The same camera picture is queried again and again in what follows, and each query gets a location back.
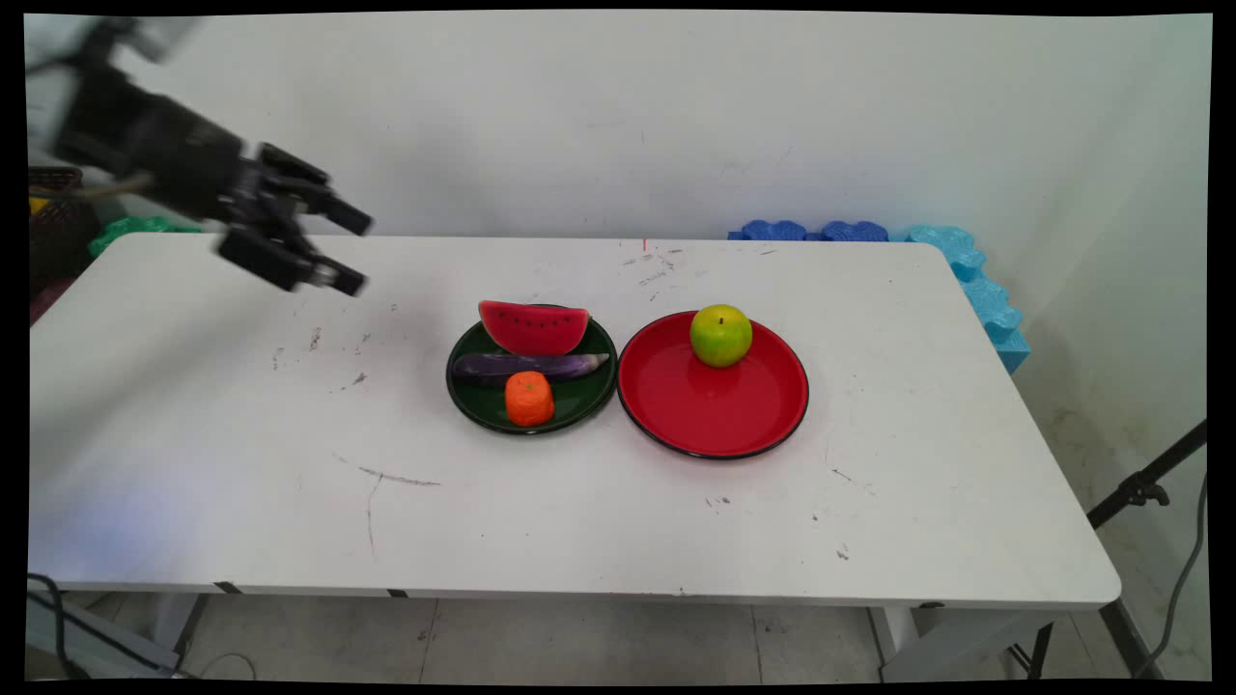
light blue foam block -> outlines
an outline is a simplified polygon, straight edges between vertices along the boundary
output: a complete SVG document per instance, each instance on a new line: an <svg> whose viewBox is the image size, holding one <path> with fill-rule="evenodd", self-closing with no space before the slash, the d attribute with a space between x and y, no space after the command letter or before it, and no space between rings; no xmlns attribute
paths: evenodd
<svg viewBox="0 0 1236 695"><path fill-rule="evenodd" d="M995 348L996 355L1000 356L1000 361L1004 362L1009 373L1016 371L1030 356L1030 344L1021 336L1020 330L1014 330L1006 340L995 343Z"/></svg>
<svg viewBox="0 0 1236 695"><path fill-rule="evenodd" d="M1009 303L1009 291L983 273L986 256L974 247L974 237L955 226L920 225L906 230L906 241L931 244L944 254L1005 370L1016 371L1030 356L1030 345L1017 330L1021 312Z"/></svg>
<svg viewBox="0 0 1236 695"><path fill-rule="evenodd" d="M918 225L906 230L906 241L931 244L944 252L953 275L962 282L979 276L988 257L974 247L974 237L957 226Z"/></svg>

white table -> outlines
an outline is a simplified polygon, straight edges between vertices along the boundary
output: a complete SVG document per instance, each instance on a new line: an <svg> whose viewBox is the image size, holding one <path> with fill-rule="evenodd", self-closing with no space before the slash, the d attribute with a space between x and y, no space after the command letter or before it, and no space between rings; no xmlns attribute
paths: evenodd
<svg viewBox="0 0 1236 695"><path fill-rule="evenodd" d="M890 680L1120 594L929 246L316 237L370 276L349 298L215 241L126 236L31 329L28 568L66 589L875 606ZM735 304L798 354L806 418L737 463L617 397L489 432L444 383L480 299L587 308L619 350ZM967 611L920 637L923 602Z"/></svg>

green apple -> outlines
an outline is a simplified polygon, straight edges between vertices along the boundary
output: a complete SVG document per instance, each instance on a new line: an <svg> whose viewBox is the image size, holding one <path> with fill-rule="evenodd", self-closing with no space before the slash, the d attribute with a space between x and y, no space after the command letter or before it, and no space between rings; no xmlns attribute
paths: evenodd
<svg viewBox="0 0 1236 695"><path fill-rule="evenodd" d="M728 367L751 349L751 322L729 304L705 307L691 319L691 350L709 367Z"/></svg>

watermelon slice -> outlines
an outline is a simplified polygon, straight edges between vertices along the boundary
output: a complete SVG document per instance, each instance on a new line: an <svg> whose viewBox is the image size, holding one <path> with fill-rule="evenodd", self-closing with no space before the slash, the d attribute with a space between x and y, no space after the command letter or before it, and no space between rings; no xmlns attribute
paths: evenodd
<svg viewBox="0 0 1236 695"><path fill-rule="evenodd" d="M566 355L588 328L588 312L510 302L480 304L486 333L513 355Z"/></svg>

tiled floor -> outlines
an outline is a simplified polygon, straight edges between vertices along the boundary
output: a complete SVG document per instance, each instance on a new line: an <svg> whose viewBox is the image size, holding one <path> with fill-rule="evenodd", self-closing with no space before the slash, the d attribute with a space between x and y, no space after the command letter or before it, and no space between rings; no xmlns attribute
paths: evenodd
<svg viewBox="0 0 1236 695"><path fill-rule="evenodd" d="M133 628L148 602L91 610ZM56 675L28 652L27 679ZM183 664L208 679L546 685L874 683L879 667L863 608L235 595L210 596ZM1098 613L1056 623L1044 678L1127 676ZM955 678L1025 674L1000 655Z"/></svg>

